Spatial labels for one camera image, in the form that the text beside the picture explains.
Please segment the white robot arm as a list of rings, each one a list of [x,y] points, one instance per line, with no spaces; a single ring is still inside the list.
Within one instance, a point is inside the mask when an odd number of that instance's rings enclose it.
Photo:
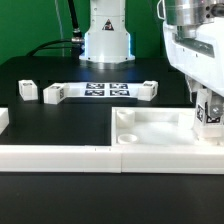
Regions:
[[[90,28],[84,37],[85,65],[114,68],[133,61],[125,28],[126,0],[90,0]],[[198,111],[224,116],[224,0],[159,0],[157,16],[169,63],[186,75],[188,88],[208,89]]]

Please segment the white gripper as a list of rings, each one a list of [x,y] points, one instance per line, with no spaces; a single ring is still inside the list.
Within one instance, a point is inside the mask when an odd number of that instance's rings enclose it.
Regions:
[[[212,90],[207,101],[207,123],[220,124],[224,115],[224,19],[215,18],[199,26],[189,45],[186,39],[178,42],[177,28],[166,22],[163,34],[170,64],[187,75],[190,101],[196,102],[200,84]]]

